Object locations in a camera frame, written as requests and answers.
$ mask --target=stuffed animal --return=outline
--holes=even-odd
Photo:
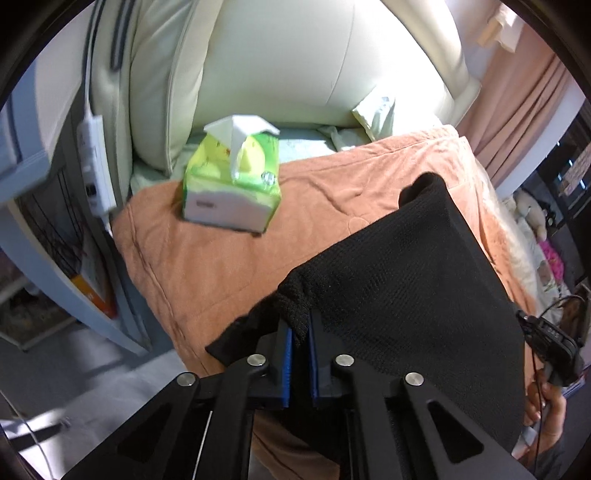
[[[522,189],[515,192],[515,203],[517,204],[519,214],[525,218],[527,224],[534,231],[538,244],[546,257],[547,266],[540,264],[540,268],[538,269],[542,283],[545,285],[547,284],[546,280],[550,280],[550,272],[547,271],[548,267],[550,267],[552,275],[560,285],[564,278],[564,263],[548,240],[546,223],[549,209],[543,209],[535,198]]]
[[[548,238],[548,232],[546,230],[546,216],[540,204],[522,189],[515,192],[515,203],[517,211],[534,231],[538,242],[544,242]]]

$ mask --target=bed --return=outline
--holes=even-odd
[[[384,85],[398,129],[369,142],[352,110]],[[118,204],[113,235],[187,368],[221,371],[208,343],[290,269],[395,210],[426,170],[444,177],[511,298],[535,313],[516,224],[453,128],[479,89],[444,0],[105,2],[91,93]],[[178,180],[203,126],[236,113],[281,129],[284,199],[262,236],[178,217]],[[335,476],[270,419],[254,431],[277,478]]]

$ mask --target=wall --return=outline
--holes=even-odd
[[[500,199],[511,195],[530,174],[542,163],[550,150],[566,132],[574,117],[583,106],[585,95],[579,85],[571,79],[564,98],[558,105],[556,113],[544,129],[538,140],[526,153],[525,157],[509,174],[509,176],[498,186],[496,193]]]
[[[482,80],[498,44],[482,48],[476,40],[488,23],[499,0],[445,0],[460,34],[468,71]]]

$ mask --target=pink fabric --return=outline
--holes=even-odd
[[[556,279],[556,283],[561,284],[564,280],[564,263],[560,258],[560,255],[554,247],[550,245],[548,240],[544,240],[543,242],[538,243],[542,252],[544,252],[544,256],[550,265],[550,269],[552,270],[552,275]]]

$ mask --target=green tissue box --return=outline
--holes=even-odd
[[[204,131],[183,179],[184,218],[263,233],[281,202],[279,130],[258,116],[233,115]]]

